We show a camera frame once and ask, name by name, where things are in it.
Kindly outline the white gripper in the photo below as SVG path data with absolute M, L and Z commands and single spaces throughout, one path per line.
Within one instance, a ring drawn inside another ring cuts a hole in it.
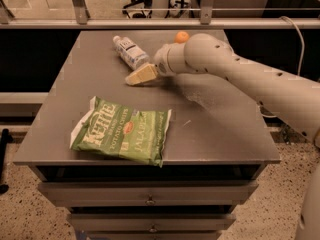
M 163 77 L 188 73 L 189 66 L 184 56 L 184 44 L 172 43 L 163 45 L 153 57 L 154 64 L 146 63 L 130 73 L 125 81 L 134 86 L 157 78 L 158 73 Z

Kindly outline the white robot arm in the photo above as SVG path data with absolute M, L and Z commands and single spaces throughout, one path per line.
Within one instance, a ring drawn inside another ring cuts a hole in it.
M 320 146 L 317 82 L 243 58 L 229 44 L 209 34 L 198 33 L 173 43 L 152 39 L 143 47 L 152 56 L 152 65 L 128 76 L 129 85 L 172 77 L 186 97 L 210 109 L 216 100 L 212 81 L 217 79 L 234 86 L 314 146 Z

